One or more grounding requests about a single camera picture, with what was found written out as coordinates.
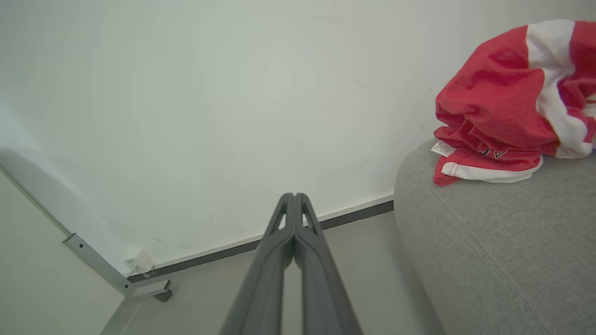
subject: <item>gray fabric upholstery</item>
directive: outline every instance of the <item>gray fabric upholstery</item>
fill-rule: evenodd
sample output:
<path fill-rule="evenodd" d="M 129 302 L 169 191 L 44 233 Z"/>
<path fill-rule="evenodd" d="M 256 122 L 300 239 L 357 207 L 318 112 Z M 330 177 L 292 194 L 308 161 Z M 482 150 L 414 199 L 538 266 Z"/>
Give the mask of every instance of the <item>gray fabric upholstery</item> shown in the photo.
<path fill-rule="evenodd" d="M 514 184 L 433 183 L 429 141 L 402 163 L 395 215 L 448 334 L 596 333 L 596 156 L 546 158 Z"/>

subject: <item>clothing tag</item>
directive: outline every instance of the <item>clothing tag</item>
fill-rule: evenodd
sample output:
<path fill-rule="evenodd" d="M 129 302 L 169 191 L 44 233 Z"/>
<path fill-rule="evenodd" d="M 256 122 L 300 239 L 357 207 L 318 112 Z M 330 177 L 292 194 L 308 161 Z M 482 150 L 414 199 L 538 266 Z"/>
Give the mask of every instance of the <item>clothing tag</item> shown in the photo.
<path fill-rule="evenodd" d="M 434 147 L 432 149 L 430 149 L 430 151 L 432 151 L 436 154 L 443 155 L 445 157 L 449 157 L 449 155 L 454 153 L 455 150 L 457 150 L 457 149 L 441 140 L 439 140 L 439 142 L 437 142 L 437 144 L 435 144 Z"/>

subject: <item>dark baseboard strip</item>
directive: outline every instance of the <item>dark baseboard strip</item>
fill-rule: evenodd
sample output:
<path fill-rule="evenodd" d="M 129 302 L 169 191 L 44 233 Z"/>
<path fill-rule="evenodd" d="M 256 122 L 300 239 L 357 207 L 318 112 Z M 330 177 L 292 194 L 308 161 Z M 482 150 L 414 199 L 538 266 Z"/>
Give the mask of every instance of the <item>dark baseboard strip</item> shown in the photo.
<path fill-rule="evenodd" d="M 341 226 L 347 224 L 349 222 L 354 222 L 366 218 L 370 218 L 371 216 L 391 212 L 393 210 L 393 201 L 388 201 L 386 203 L 378 204 L 376 206 L 368 207 L 365 209 L 357 210 L 353 213 L 345 214 L 338 216 L 333 219 L 321 221 L 321 228 L 322 229 L 329 229 L 337 226 Z M 209 255 L 205 255 L 202 257 L 186 260 L 185 262 L 180 262 L 177 264 L 165 266 L 163 268 L 155 269 L 145 274 L 134 275 L 128 278 L 131 283 L 136 283 L 142 280 L 150 279 L 159 277 L 161 275 L 171 274 L 180 270 L 185 270 L 188 268 L 192 268 L 193 266 L 213 262 L 214 260 L 219 260 L 222 258 L 234 256 L 243 252 L 251 251 L 257 248 L 259 245 L 259 241 L 254 241 L 250 243 L 243 244 L 241 246 L 233 247 L 230 249 L 222 250 L 220 252 L 212 253 Z"/>

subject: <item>gray floor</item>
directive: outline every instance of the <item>gray floor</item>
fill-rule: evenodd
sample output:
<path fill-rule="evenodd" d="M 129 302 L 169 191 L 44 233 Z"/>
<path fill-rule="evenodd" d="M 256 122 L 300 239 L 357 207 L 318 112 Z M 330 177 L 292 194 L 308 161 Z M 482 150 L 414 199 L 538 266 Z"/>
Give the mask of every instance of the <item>gray floor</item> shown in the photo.
<path fill-rule="evenodd" d="M 328 229 L 325 238 L 365 334 L 443 334 L 404 254 L 393 212 Z M 170 301 L 127 301 L 102 334 L 218 334 L 253 256 L 248 252 L 168 276 Z M 301 335 L 295 263 L 285 272 L 284 290 L 283 334 Z"/>

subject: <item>garment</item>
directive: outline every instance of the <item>garment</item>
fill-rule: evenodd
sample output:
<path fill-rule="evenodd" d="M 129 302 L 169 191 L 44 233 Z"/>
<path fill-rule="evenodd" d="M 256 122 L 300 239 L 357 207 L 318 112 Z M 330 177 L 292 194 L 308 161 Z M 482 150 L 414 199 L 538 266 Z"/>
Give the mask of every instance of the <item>garment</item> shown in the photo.
<path fill-rule="evenodd" d="M 581 159 L 596 147 L 596 22 L 552 20 L 478 47 L 436 98 L 446 126 L 434 182 L 528 179 L 542 155 Z"/>

